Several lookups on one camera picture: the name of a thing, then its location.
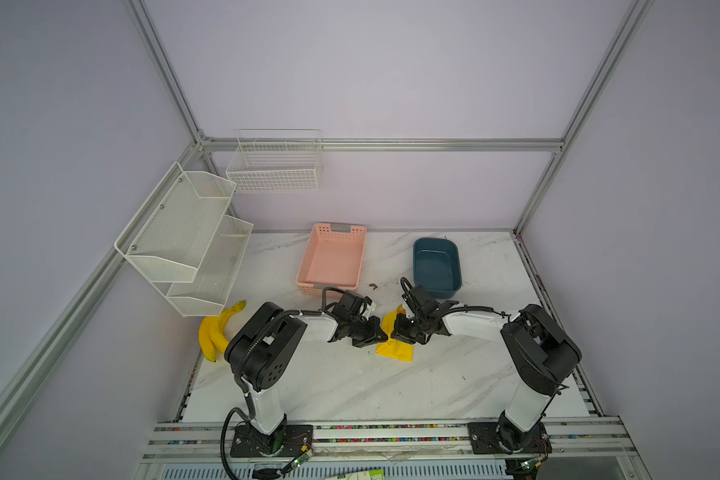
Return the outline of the yellow paper napkin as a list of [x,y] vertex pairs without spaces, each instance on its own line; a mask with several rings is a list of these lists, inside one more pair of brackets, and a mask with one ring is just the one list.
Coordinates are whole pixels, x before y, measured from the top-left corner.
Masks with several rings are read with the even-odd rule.
[[394,324],[399,314],[406,318],[406,310],[399,305],[393,312],[386,314],[381,320],[381,329],[388,336],[388,340],[376,346],[375,353],[379,356],[402,362],[412,362],[414,347],[402,341],[392,338]]

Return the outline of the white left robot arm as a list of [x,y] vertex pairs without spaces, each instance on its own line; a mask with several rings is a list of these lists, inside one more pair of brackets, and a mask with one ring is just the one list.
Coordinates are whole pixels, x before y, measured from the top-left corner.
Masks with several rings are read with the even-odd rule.
[[356,348],[386,342],[388,335],[372,310],[369,297],[326,286],[319,309],[285,310],[266,302],[234,336],[224,358],[247,409],[232,408],[223,422],[220,457],[229,478],[237,477],[229,463],[232,457],[292,458],[283,467],[254,473],[254,479],[281,479],[307,461],[312,454],[313,427],[288,424],[276,384],[303,342],[349,338]]

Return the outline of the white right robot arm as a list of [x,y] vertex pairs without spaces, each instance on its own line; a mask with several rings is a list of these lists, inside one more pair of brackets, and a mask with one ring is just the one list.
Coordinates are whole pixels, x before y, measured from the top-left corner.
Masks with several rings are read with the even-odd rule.
[[411,314],[399,314],[391,338],[428,343],[434,335],[502,341],[520,377],[509,405],[498,417],[493,444],[519,453],[541,438],[541,419],[582,359],[576,343],[540,305],[510,315],[488,306],[437,301],[424,287],[400,279]]

